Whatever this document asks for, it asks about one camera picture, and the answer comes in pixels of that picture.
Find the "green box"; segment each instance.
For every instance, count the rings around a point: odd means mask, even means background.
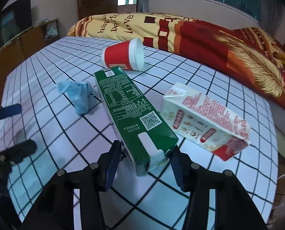
[[[138,176],[167,161],[178,137],[120,67],[95,73],[100,98]]]

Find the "grid tablecloth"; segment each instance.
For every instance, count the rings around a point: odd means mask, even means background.
[[[21,103],[22,113],[0,121],[0,150],[33,139],[37,151],[12,167],[8,188],[21,220],[44,185],[61,168],[72,172],[96,162],[116,139],[99,98],[84,116],[75,113],[56,83],[88,81],[101,70],[101,53],[116,40],[65,37],[32,55],[7,77],[2,106]],[[248,120],[251,145],[226,162],[179,137],[180,150],[192,161],[217,172],[232,170],[267,221],[275,196],[278,152],[269,103],[235,80],[181,56],[144,47],[143,72],[126,71],[153,106],[160,110],[162,95],[181,82],[208,95]],[[74,221],[80,229],[79,190],[75,190]],[[181,229],[189,193],[180,191],[171,166],[137,177],[122,158],[112,188],[100,193],[108,229]],[[213,229],[215,191],[210,190],[207,229]]]

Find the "blue cloth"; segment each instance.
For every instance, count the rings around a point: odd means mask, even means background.
[[[92,95],[93,88],[89,82],[63,81],[56,84],[60,93],[68,93],[69,99],[75,106],[75,112],[83,115],[91,107],[89,98]]]

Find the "red and white cup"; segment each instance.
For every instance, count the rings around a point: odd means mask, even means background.
[[[102,62],[108,68],[142,71],[144,58],[143,43],[139,38],[106,47],[102,52]]]

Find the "red and yellow blanket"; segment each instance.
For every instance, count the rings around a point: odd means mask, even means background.
[[[194,18],[125,13],[86,17],[68,36],[140,38],[145,46],[212,67],[285,108],[285,52],[259,28],[228,30]]]

